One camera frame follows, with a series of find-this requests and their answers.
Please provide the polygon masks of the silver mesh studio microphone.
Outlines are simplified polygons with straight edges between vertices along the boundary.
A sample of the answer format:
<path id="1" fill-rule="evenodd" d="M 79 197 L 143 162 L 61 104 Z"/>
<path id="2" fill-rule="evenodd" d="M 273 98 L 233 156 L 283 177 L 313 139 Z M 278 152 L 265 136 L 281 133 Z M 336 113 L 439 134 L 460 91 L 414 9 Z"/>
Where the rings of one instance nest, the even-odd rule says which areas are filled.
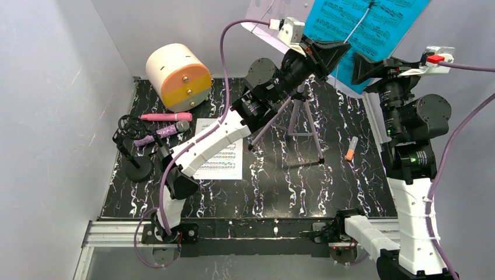
<path id="1" fill-rule="evenodd" d="M 182 133 L 182 132 L 186 132 L 189 129 L 190 129 L 189 122 L 185 121 L 185 120 L 181 120 L 181 121 L 174 123 L 173 125 L 169 125 L 165 128 L 161 128 L 159 130 L 156 130 L 156 133 L 158 134 L 160 139 L 163 139 L 163 138 L 170 137 L 170 136 Z M 145 136 L 143 139 L 134 140 L 133 144 L 136 147 L 141 147 L 141 146 L 145 146 L 147 144 L 151 144 L 153 142 L 155 142 L 154 137 L 151 135 L 148 135 L 148 136 Z"/>

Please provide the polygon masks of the black round-base mic stand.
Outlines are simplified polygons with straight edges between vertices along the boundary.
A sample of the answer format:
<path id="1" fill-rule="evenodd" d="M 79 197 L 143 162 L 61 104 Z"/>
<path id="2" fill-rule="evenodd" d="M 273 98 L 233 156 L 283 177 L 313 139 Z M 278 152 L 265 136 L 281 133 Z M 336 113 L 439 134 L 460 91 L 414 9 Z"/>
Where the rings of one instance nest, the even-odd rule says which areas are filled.
<path id="1" fill-rule="evenodd" d="M 126 176 L 135 183 L 148 180 L 154 169 L 152 160 L 146 156 L 133 156 L 124 145 L 125 138 L 123 131 L 120 129 L 117 129 L 112 136 L 118 151 L 128 161 Z"/>

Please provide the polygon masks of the aluminium rail right edge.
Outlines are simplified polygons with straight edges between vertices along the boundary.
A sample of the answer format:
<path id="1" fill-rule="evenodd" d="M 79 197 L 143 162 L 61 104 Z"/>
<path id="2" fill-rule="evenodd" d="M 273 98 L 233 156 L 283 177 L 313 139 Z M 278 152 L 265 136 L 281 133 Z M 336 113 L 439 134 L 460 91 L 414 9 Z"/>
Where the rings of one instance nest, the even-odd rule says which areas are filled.
<path id="1" fill-rule="evenodd" d="M 385 134 L 384 121 L 379 106 L 379 96 L 377 93 L 368 93 L 363 91 L 361 94 L 365 110 L 367 112 L 367 118 L 369 120 L 371 130 L 377 146 L 380 162 L 383 164 L 382 158 L 382 144 L 389 140 L 389 137 Z"/>

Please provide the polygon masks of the pink microphone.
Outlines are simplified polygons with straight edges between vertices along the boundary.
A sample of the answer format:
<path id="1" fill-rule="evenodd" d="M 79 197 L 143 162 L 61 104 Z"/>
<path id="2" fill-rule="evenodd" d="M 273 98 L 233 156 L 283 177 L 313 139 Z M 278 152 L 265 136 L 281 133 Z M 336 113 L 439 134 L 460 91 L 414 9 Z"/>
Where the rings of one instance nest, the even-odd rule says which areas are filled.
<path id="1" fill-rule="evenodd" d="M 143 114 L 140 119 L 144 121 L 187 121 L 192 122 L 193 116 L 188 112 L 181 113 L 150 113 Z"/>

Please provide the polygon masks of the lilac music stand tripod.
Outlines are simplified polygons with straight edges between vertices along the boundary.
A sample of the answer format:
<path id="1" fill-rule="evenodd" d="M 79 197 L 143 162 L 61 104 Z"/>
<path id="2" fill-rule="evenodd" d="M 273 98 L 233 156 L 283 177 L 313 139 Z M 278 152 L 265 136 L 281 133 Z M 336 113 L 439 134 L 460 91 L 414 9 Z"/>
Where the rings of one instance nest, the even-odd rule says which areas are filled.
<path id="1" fill-rule="evenodd" d="M 279 32 L 282 19 L 285 17 L 270 19 L 269 29 Z M 318 162 L 323 164 L 325 159 L 309 108 L 308 96 L 304 92 L 306 80 L 315 76 L 310 75 L 295 89 L 282 89 L 280 68 L 281 65 L 277 66 L 268 58 L 255 60 L 245 77 L 242 96 L 233 103 L 233 110 L 242 117 L 241 123 L 247 126 L 250 132 L 258 132 L 248 145 L 248 149 L 252 151 L 269 128 L 275 127 L 276 121 L 288 107 L 291 107 L 290 123 L 283 129 L 285 135 L 312 137 L 318 151 Z"/>

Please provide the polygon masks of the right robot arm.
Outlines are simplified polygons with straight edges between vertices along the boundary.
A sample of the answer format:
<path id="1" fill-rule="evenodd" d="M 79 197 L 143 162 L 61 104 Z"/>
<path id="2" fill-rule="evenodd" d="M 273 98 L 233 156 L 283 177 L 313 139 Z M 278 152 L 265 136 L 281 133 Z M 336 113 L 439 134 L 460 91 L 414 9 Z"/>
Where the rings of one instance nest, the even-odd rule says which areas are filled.
<path id="1" fill-rule="evenodd" d="M 378 230 L 363 211 L 338 211 L 331 225 L 334 237 L 347 236 L 376 262 L 381 279 L 457 279 L 440 253 L 430 187 L 437 175 L 431 140 L 449 130 L 451 106 L 437 94 L 415 97 L 412 89 L 427 75 L 447 74 L 454 60 L 452 47 L 429 46 L 417 62 L 395 57 L 372 61 L 353 54 L 351 83 L 374 82 L 389 141 L 381 159 L 395 197 L 398 243 Z"/>

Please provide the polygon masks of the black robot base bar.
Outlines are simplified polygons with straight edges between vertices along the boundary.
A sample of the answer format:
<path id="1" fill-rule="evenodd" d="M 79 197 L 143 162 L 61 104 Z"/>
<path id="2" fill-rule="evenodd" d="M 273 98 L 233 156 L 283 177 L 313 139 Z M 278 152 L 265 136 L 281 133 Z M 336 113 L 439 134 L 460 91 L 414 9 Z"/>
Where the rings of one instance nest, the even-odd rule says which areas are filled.
<path id="1" fill-rule="evenodd" d="M 357 259 L 357 245 L 348 237 L 331 237 L 331 219 L 186 218 L 168 236 L 157 217 L 144 225 L 139 244 L 181 247 L 182 257 L 310 255 Z"/>

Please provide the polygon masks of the white sheet music page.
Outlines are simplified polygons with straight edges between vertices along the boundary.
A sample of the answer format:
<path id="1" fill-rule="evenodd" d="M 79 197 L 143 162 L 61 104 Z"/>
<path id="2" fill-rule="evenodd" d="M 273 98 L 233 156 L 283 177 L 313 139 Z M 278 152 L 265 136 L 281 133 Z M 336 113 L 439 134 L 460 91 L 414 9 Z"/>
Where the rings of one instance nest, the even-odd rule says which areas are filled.
<path id="1" fill-rule="evenodd" d="M 206 161 L 194 174 L 196 180 L 241 180 L 243 139 L 230 144 Z"/>

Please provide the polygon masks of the black tripod microphone stand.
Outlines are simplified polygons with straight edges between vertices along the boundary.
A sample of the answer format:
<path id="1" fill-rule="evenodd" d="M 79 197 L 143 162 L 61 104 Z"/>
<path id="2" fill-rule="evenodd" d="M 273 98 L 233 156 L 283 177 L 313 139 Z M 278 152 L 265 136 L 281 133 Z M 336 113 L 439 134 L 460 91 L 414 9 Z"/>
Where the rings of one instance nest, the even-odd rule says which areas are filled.
<path id="1" fill-rule="evenodd" d="M 125 147 L 124 140 L 142 140 L 146 136 L 151 136 L 158 144 L 163 147 L 164 143 L 156 131 L 150 130 L 137 116 L 126 114 L 118 120 L 118 128 L 112 136 L 113 142 L 116 144 L 118 151 L 124 156 L 130 156 L 130 151 Z"/>

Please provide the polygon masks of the round pastel drawer cabinet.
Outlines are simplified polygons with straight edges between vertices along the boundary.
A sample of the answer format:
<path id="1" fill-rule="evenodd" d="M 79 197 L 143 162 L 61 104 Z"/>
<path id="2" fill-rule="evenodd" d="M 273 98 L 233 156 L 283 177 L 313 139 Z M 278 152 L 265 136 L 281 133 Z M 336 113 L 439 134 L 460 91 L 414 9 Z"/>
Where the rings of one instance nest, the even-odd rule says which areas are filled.
<path id="1" fill-rule="evenodd" d="M 197 107 L 211 91 L 210 71 L 184 44 L 155 50 L 147 59 L 145 72 L 164 106 L 174 113 Z"/>

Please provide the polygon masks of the blue sheet music page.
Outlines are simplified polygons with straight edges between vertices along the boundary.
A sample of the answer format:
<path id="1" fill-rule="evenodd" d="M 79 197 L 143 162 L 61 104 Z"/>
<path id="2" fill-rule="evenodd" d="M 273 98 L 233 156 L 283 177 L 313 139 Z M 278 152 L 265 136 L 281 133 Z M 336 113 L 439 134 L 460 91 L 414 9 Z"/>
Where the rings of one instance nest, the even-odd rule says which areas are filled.
<path id="1" fill-rule="evenodd" d="M 359 98 L 370 83 L 351 84 L 352 54 L 372 61 L 388 58 L 428 6 L 429 1 L 315 1 L 304 34 L 313 40 L 345 41 L 351 48 L 329 76 L 338 92 Z"/>

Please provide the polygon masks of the orange grey marker pen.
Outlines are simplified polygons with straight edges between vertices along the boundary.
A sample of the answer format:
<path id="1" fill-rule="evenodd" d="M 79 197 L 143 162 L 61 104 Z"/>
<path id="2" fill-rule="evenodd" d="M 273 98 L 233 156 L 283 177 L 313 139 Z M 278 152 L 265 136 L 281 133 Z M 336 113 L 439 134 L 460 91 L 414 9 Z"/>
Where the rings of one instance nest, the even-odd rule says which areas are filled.
<path id="1" fill-rule="evenodd" d="M 345 160 L 352 161 L 352 159 L 354 157 L 355 149 L 357 146 L 357 142 L 358 142 L 358 138 L 356 136 L 353 136 L 350 140 L 348 150 L 347 150 L 346 155 L 344 157 Z"/>

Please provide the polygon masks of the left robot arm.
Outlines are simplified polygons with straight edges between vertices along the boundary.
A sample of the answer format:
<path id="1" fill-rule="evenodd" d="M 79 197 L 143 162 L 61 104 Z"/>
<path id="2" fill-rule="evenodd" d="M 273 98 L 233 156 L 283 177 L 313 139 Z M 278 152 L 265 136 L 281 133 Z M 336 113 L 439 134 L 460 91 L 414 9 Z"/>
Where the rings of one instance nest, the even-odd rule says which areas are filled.
<path id="1" fill-rule="evenodd" d="M 268 58 L 252 62 L 239 99 L 225 107 L 222 117 L 188 141 L 158 152 L 164 167 L 155 223 L 162 236 L 172 235 L 180 224 L 186 198 L 199 188 L 196 171 L 234 142 L 265 127 L 278 113 L 282 101 L 292 96 L 310 76 L 325 81 L 351 48 L 343 41 L 314 41 L 304 36 L 302 52 L 289 49 L 277 66 Z"/>

